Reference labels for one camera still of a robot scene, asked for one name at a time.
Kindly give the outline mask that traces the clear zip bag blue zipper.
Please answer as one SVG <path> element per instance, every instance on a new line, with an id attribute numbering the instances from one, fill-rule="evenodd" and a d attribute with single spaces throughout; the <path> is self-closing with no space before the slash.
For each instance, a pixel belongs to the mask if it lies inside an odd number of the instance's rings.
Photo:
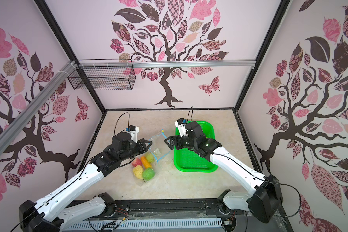
<path id="1" fill-rule="evenodd" d="M 149 139 L 152 145 L 148 151 L 137 156 L 131 163 L 132 176 L 136 184 L 143 185 L 152 182 L 164 170 L 163 160 L 170 153 L 170 149 L 164 142 L 165 139 L 167 139 L 165 130 L 153 135 Z"/>

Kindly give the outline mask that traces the green pear toy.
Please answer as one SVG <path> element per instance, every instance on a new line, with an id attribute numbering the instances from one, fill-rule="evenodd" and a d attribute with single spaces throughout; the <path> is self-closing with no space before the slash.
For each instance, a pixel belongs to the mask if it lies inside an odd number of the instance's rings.
<path id="1" fill-rule="evenodd" d="M 149 163 L 153 163 L 156 159 L 155 159 L 155 157 L 154 157 L 154 155 L 152 154 L 152 153 L 147 153 L 146 155 L 145 155 L 145 158 L 147 159 L 147 161 L 149 162 Z"/>

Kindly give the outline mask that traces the orange banana toy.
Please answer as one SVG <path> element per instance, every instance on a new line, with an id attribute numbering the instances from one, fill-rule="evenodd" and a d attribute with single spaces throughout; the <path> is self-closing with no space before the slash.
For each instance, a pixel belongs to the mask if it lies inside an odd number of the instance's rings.
<path id="1" fill-rule="evenodd" d="M 152 168 L 151 163 L 147 160 L 145 156 L 142 156 L 140 160 L 145 169 Z"/>

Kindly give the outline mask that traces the pale yellow fruit toy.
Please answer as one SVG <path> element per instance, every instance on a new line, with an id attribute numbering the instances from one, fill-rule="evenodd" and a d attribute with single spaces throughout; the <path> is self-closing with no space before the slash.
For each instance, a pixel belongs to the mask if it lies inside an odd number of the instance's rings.
<path id="1" fill-rule="evenodd" d="M 141 165 L 137 165 L 133 168 L 133 174 L 137 179 L 142 180 L 143 179 L 143 172 L 144 172 L 144 168 Z"/>

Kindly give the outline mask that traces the green apple toy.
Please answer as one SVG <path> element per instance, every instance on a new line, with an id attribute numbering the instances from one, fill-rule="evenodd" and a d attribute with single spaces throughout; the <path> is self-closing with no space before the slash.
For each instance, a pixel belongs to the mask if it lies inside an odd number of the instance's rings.
<path id="1" fill-rule="evenodd" d="M 155 176 L 155 171 L 152 168 L 147 168 L 142 173 L 142 178 L 144 181 L 150 181 Z"/>

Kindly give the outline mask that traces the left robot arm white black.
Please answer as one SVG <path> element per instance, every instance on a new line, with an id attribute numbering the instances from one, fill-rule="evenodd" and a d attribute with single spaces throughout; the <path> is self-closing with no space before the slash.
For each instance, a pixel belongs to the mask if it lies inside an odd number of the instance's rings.
<path id="1" fill-rule="evenodd" d="M 117 206 L 108 193 L 101 193 L 73 207 L 69 207 L 69 204 L 93 184 L 118 169 L 124 160 L 133 160 L 146 153 L 151 145 L 150 140 L 138 140 L 134 132 L 115 135 L 112 144 L 92 157 L 73 178 L 36 202 L 24 202 L 19 207 L 20 229 L 24 232 L 61 232 L 93 216 L 112 216 Z"/>

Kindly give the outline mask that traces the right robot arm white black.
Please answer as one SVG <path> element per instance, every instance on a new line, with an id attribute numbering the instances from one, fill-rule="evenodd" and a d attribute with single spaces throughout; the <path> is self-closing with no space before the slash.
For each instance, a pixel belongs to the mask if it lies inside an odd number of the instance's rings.
<path id="1" fill-rule="evenodd" d="M 199 157 L 215 164 L 245 189 L 245 194 L 228 192 L 221 201 L 229 210 L 239 209 L 250 212 L 257 220 L 268 223 L 283 203 L 279 180 L 265 176 L 234 157 L 217 140 L 206 137 L 198 122 L 179 119 L 175 122 L 179 135 L 164 140 L 171 150 L 189 149 Z"/>

